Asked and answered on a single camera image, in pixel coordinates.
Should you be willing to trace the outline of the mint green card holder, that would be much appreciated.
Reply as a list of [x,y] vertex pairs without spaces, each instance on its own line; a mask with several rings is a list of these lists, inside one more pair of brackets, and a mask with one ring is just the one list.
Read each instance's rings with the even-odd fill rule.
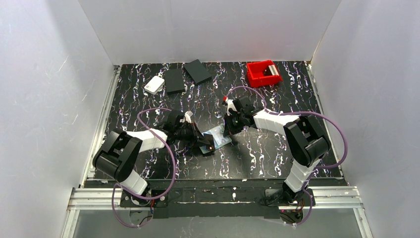
[[232,139],[230,136],[224,136],[224,125],[220,124],[208,131],[205,131],[202,133],[203,136],[211,135],[213,137],[213,143],[212,146],[213,150],[207,149],[205,146],[201,146],[200,150],[203,154],[208,154],[214,150],[217,150],[229,143],[232,142]]

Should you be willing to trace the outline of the white striped credit card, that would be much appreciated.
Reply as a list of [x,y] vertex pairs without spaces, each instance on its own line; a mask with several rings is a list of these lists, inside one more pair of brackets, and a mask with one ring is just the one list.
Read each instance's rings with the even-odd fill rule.
[[270,74],[270,75],[279,75],[279,72],[278,72],[278,70],[277,70],[277,67],[275,66],[275,65],[269,65],[268,66],[268,68],[267,68],[267,72]]

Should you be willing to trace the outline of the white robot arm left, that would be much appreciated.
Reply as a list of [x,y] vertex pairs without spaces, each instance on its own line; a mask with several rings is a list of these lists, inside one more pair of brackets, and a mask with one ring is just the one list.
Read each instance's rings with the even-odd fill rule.
[[147,182],[135,170],[139,153],[153,149],[168,149],[170,144],[179,140],[188,147],[204,147],[207,151],[215,150],[213,136],[203,134],[190,113],[168,110],[165,121],[157,128],[144,131],[127,132],[114,129],[106,137],[93,157],[93,166],[117,181],[127,192],[140,199],[148,187]]

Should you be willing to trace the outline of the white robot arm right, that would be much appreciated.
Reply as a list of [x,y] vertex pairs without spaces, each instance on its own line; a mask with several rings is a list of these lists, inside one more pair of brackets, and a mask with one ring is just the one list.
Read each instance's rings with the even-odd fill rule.
[[226,106],[224,136],[252,127],[286,137],[294,161],[283,183],[283,190],[293,195],[301,192],[311,172],[331,149],[331,142],[315,116],[280,115],[269,109],[254,107],[244,97],[234,100],[225,97],[222,104]]

